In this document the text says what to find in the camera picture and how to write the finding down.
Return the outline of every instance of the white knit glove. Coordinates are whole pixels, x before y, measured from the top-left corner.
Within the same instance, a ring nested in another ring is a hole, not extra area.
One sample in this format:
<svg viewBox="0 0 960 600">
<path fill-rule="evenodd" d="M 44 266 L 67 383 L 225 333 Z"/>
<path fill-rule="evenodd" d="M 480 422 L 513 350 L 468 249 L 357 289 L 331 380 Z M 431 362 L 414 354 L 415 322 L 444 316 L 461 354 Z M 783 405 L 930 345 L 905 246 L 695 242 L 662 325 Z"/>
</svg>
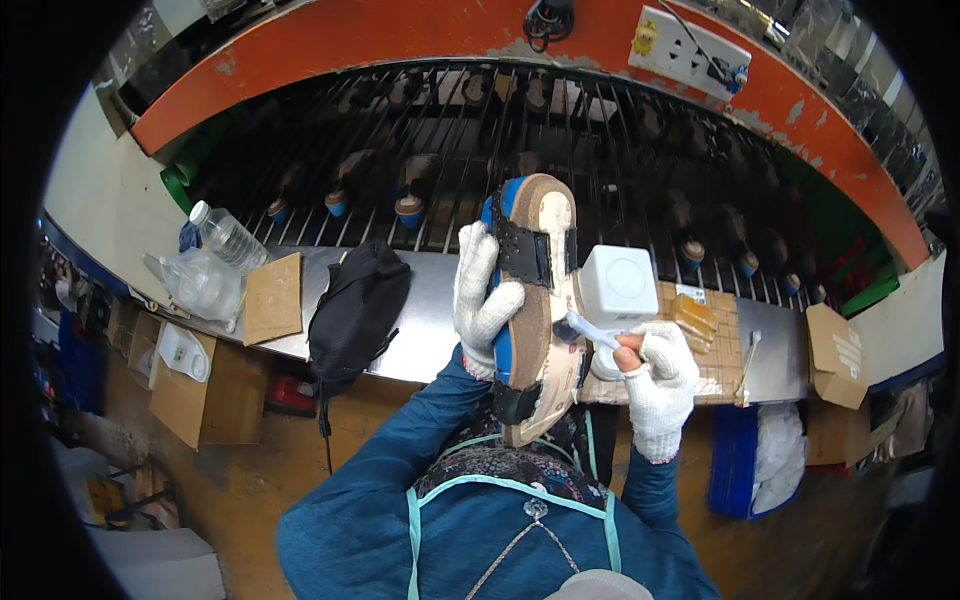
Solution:
<svg viewBox="0 0 960 600">
<path fill-rule="evenodd" d="M 630 354 L 635 350 L 626 344 L 614 359 L 626 378 L 634 446 L 651 463 L 666 463 L 680 450 L 681 430 L 693 410 L 700 368 L 677 324 L 651 321 L 630 333 L 643 336 L 638 353 L 642 364 L 635 367 L 636 356 Z"/>
<path fill-rule="evenodd" d="M 464 368 L 492 380 L 493 338 L 523 305 L 523 285 L 504 281 L 487 295 L 487 282 L 500 251 L 487 226 L 477 221 L 460 229 L 460 262 L 453 279 L 453 329 L 460 335 Z"/>
</svg>

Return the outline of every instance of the white electrical outlet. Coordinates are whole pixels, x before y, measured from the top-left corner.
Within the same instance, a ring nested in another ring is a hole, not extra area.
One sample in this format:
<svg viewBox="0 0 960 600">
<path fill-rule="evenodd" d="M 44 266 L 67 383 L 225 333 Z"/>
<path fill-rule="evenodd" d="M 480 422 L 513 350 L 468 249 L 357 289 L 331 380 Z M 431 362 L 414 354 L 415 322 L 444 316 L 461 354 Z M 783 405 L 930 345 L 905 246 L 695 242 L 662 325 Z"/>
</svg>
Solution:
<svg viewBox="0 0 960 600">
<path fill-rule="evenodd" d="M 650 44 L 646 56 L 635 52 L 634 44 L 630 45 L 630 56 L 627 63 L 636 68 L 653 71 L 663 77 L 676 82 L 687 84 L 711 96 L 727 102 L 733 97 L 727 87 L 707 74 L 707 58 L 697 54 L 697 46 L 684 30 L 684 26 L 677 22 L 677 18 L 667 11 L 661 11 L 650 6 L 644 6 L 640 12 L 638 27 L 643 27 L 648 20 L 654 22 L 657 30 L 656 39 Z M 712 57 L 725 60 L 731 69 L 750 64 L 752 55 L 730 43 L 724 38 L 707 31 L 702 27 L 687 23 L 687 27 L 696 36 L 697 41 Z"/>
</svg>

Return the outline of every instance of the blue brush handle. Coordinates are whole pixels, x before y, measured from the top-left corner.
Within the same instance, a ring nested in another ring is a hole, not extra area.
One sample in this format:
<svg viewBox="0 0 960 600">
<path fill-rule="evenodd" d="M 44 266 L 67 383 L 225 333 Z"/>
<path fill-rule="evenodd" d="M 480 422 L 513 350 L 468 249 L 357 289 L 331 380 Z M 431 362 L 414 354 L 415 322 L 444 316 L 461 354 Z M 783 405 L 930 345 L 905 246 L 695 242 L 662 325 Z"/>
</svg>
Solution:
<svg viewBox="0 0 960 600">
<path fill-rule="evenodd" d="M 566 313 L 566 322 L 573 327 L 575 331 L 590 338 L 594 344 L 603 344 L 613 350 L 620 348 L 620 343 L 617 342 L 616 338 L 610 333 L 604 333 L 600 329 L 597 329 L 593 323 L 587 321 L 572 310 Z"/>
</svg>

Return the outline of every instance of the black mesh bag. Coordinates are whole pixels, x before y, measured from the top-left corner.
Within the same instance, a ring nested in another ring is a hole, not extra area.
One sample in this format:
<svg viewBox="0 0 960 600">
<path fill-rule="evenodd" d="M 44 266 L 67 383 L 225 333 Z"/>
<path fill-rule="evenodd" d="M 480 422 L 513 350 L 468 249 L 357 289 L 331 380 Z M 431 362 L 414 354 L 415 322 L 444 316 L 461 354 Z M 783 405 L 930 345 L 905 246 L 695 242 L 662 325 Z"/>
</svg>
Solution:
<svg viewBox="0 0 960 600">
<path fill-rule="evenodd" d="M 410 292 L 410 265 L 383 242 L 367 242 L 329 265 L 330 284 L 310 320 L 310 370 L 317 377 L 320 431 L 330 435 L 330 399 L 345 393 L 398 333 Z M 326 460 L 330 467 L 329 440 Z"/>
</svg>

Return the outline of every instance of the blue jacket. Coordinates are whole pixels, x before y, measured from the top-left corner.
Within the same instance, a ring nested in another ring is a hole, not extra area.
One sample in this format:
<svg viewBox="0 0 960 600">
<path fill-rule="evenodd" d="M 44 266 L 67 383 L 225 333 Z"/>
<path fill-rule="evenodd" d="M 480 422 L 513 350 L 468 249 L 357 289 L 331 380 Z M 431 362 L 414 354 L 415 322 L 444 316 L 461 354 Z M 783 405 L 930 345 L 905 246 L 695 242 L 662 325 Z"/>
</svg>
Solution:
<svg viewBox="0 0 960 600">
<path fill-rule="evenodd" d="M 490 384 L 450 363 L 390 417 L 345 465 L 280 519 L 280 565 L 300 600 L 403 598 L 413 554 L 406 491 L 447 436 L 472 417 Z M 719 597 L 677 524 L 677 461 L 651 465 L 633 450 L 614 519 L 622 572 L 657 600 Z M 530 524 L 530 494 L 465 483 L 422 507 L 421 598 L 463 598 L 504 547 Z M 550 505 L 542 519 L 581 570 L 610 568 L 603 521 Z M 573 574 L 540 528 L 523 537 L 475 596 L 539 599 Z"/>
</svg>

